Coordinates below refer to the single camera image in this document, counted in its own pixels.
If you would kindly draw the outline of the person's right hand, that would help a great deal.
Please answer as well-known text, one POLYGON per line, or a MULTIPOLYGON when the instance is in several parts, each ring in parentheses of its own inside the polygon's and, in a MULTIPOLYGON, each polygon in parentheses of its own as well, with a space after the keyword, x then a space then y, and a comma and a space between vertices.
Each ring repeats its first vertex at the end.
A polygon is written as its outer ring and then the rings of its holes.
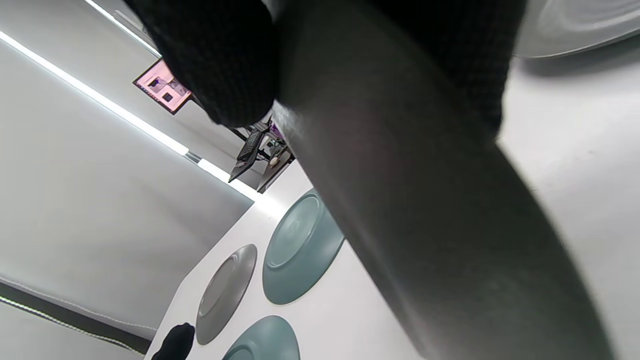
MULTIPOLYGON (((486 129, 502 125, 502 98, 525 0, 373 0, 466 96, 486 129)), ((213 123, 253 125, 278 92, 278 41, 261 0, 128 0, 171 73, 213 123)))

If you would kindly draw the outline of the person's left hand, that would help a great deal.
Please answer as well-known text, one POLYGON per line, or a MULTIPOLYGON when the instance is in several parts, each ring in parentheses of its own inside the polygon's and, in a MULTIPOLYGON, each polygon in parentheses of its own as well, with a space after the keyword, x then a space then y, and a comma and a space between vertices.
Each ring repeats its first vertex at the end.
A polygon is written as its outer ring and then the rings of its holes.
POLYGON ((194 346, 195 327, 185 322, 174 326, 151 360, 186 360, 194 346))

